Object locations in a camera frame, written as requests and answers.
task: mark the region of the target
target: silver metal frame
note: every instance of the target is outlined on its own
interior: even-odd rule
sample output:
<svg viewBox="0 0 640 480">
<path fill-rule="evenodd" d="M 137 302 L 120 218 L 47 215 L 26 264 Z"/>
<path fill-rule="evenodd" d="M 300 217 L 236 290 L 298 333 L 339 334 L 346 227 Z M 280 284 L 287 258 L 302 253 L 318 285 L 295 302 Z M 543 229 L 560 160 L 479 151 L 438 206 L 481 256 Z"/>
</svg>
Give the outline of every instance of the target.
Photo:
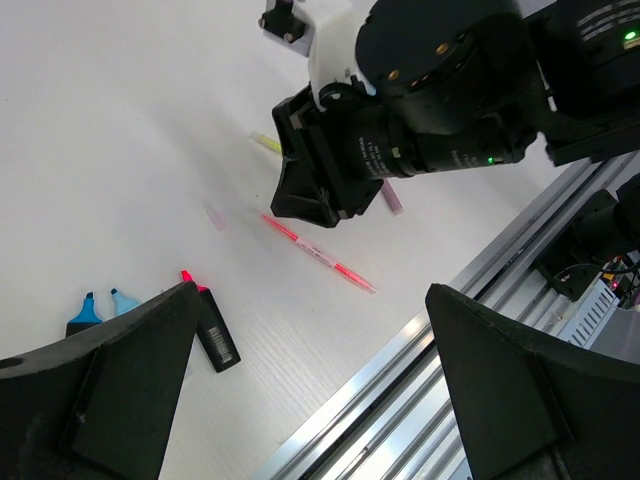
<svg viewBox="0 0 640 480">
<path fill-rule="evenodd" d="M 451 286 L 517 321 L 561 331 L 558 323 L 569 320 L 563 313 L 571 303 L 550 290 L 531 265 L 593 193 L 620 181 L 635 156 L 601 165 L 582 161 L 567 168 Z M 370 410 L 371 418 L 352 431 L 354 422 Z M 338 439 L 341 446 L 332 452 Z M 253 479 L 299 479 L 319 461 L 322 466 L 313 478 L 435 480 L 465 479 L 469 474 L 426 311 L 320 408 Z"/>
</svg>

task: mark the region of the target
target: white tabletop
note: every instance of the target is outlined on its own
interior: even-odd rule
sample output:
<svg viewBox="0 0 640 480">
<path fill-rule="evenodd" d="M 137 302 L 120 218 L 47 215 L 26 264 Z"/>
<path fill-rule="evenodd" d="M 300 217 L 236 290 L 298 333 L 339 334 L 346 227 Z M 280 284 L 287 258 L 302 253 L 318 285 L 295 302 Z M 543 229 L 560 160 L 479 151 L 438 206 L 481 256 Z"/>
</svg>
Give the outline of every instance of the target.
<svg viewBox="0 0 640 480">
<path fill-rule="evenodd" d="M 59 340 L 93 290 L 140 300 L 188 268 L 209 285 L 243 361 L 190 360 L 162 479 L 254 471 L 559 171 L 537 143 L 517 166 L 393 181 L 323 230 L 287 225 L 377 288 L 369 295 L 257 215 L 279 159 L 271 108 L 305 59 L 257 27 L 263 0 L 3 2 L 0 12 L 0 358 Z M 210 204 L 224 217 L 218 231 Z"/>
</svg>

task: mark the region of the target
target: red pen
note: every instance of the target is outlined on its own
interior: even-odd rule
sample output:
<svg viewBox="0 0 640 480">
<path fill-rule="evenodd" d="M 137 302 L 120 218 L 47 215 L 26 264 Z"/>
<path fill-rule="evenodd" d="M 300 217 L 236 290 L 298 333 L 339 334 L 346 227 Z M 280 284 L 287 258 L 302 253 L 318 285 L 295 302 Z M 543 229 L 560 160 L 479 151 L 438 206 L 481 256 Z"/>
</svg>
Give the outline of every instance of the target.
<svg viewBox="0 0 640 480">
<path fill-rule="evenodd" d="M 302 238 L 300 238 L 300 236 L 298 234 L 292 232 L 287 227 L 285 227 L 284 225 L 282 225 L 281 223 L 276 221 L 274 218 L 272 218 L 272 217 L 270 217 L 268 215 L 262 215 L 262 218 L 269 225 L 271 225 L 273 228 L 278 230 L 280 233 L 282 233 L 283 235 L 285 235 L 285 236 L 289 237 L 291 240 L 293 240 L 293 242 L 298 247 L 300 247 L 302 250 L 304 250 L 309 255 L 314 257 L 316 260 L 319 260 L 320 262 L 322 262 L 327 267 L 331 268 L 332 270 L 335 270 L 336 272 L 338 272 L 340 275 L 342 275 L 344 278 L 346 278 L 350 282 L 355 283 L 357 286 L 359 286 L 361 288 L 364 288 L 365 290 L 367 290 L 370 293 L 376 293 L 375 287 L 373 285 L 371 285 L 369 282 L 367 282 L 360 275 L 358 275 L 357 273 L 355 273 L 352 270 L 349 270 L 347 267 L 342 265 L 340 262 L 337 262 L 336 260 L 331 258 L 329 255 L 324 253 L 322 250 L 320 250 L 319 248 L 313 246 L 312 244 L 310 244 L 306 240 L 303 240 Z"/>
</svg>

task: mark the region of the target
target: light blue marker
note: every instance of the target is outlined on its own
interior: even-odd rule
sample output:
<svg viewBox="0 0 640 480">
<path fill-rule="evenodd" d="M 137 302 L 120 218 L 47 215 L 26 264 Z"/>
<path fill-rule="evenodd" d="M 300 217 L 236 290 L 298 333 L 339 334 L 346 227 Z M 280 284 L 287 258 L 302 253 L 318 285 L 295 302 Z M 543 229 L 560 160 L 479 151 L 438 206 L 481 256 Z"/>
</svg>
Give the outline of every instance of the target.
<svg viewBox="0 0 640 480">
<path fill-rule="evenodd" d="M 113 299 L 113 303 L 115 305 L 116 317 L 130 312 L 138 305 L 140 305 L 140 302 L 121 294 L 115 288 L 111 290 L 111 298 Z"/>
</svg>

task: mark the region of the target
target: red marker tip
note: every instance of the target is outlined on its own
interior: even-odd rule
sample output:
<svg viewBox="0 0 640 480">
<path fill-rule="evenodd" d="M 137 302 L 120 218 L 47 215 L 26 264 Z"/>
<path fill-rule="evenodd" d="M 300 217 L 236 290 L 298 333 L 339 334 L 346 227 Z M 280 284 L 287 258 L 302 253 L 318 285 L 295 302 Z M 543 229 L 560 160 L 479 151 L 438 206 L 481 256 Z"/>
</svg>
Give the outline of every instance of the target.
<svg viewBox="0 0 640 480">
<path fill-rule="evenodd" d="M 180 273 L 182 274 L 183 281 L 196 283 L 196 281 L 193 279 L 193 277 L 187 270 L 182 270 Z M 198 287 L 199 292 L 204 292 L 205 290 L 208 290 L 207 287 L 200 286 L 197 283 L 196 283 L 196 286 Z"/>
</svg>

